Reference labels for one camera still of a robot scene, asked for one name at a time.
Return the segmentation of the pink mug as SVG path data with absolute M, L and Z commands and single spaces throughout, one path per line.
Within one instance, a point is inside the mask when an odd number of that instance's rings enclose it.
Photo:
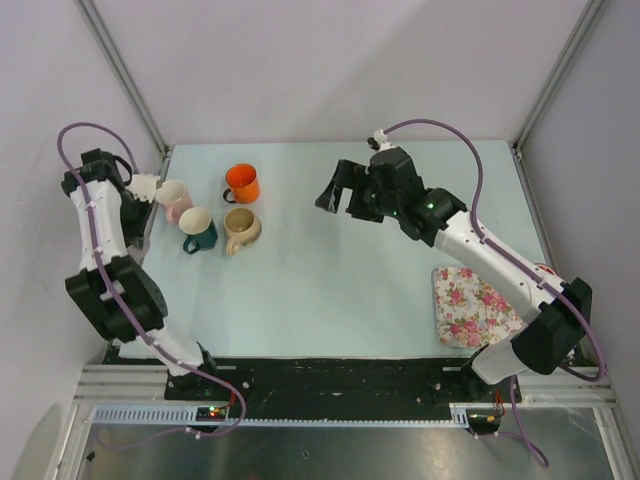
M 181 216 L 194 207 L 186 185 L 175 179 L 166 180 L 155 194 L 156 201 L 165 209 L 169 223 L 178 224 Z

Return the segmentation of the dark green mug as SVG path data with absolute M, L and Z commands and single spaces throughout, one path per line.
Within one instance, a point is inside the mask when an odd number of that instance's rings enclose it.
M 206 208 L 193 207 L 186 210 L 180 217 L 179 228 L 186 235 L 182 249 L 189 255 L 212 250 L 218 241 L 218 231 Z

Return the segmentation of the orange mug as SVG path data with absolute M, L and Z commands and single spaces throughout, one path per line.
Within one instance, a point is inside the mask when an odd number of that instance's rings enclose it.
M 254 166 L 241 163 L 232 166 L 225 175 L 227 188 L 222 194 L 228 204 L 250 204 L 261 193 L 257 170 Z

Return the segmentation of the cream mug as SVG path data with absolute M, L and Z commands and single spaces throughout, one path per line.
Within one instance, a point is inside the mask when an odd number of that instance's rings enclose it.
M 224 217 L 223 226 L 227 236 L 227 256 L 234 256 L 242 248 L 252 245 L 262 233 L 259 217 L 248 208 L 230 210 Z

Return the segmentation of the red round object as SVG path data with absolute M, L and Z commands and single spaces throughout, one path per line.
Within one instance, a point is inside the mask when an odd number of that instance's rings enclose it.
M 553 268 L 551 268 L 550 266 L 546 265 L 546 264 L 543 264 L 543 263 L 537 263 L 537 264 L 536 264 L 536 266 L 537 266 L 540 270 L 542 270 L 542 271 L 544 271 L 544 272 L 547 272 L 547 273 L 549 273 L 549 274 L 551 274 L 551 275 L 557 275 L 556 271 L 555 271 Z

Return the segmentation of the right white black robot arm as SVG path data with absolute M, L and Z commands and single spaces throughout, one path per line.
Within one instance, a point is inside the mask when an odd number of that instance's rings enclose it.
M 472 219 L 466 205 L 443 188 L 427 188 L 412 158 L 392 147 L 361 165 L 341 160 L 316 207 L 337 211 L 345 189 L 352 217 L 371 222 L 392 218 L 412 240 L 453 257 L 497 290 L 525 327 L 509 338 L 482 347 L 465 364 L 464 393 L 486 400 L 498 383 L 531 370 L 549 375 L 565 362 L 585 335 L 592 289 L 583 280 L 571 282 L 542 270 Z

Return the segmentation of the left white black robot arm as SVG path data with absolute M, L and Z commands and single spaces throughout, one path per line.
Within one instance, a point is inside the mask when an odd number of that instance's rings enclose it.
M 222 376 L 196 341 L 171 331 L 158 285 L 129 254 L 144 243 L 158 178 L 135 174 L 121 157 L 101 149 L 81 154 L 82 165 L 64 174 L 61 187 L 80 225 L 79 273 L 66 291 L 105 340 L 139 342 L 201 399 L 214 397 Z

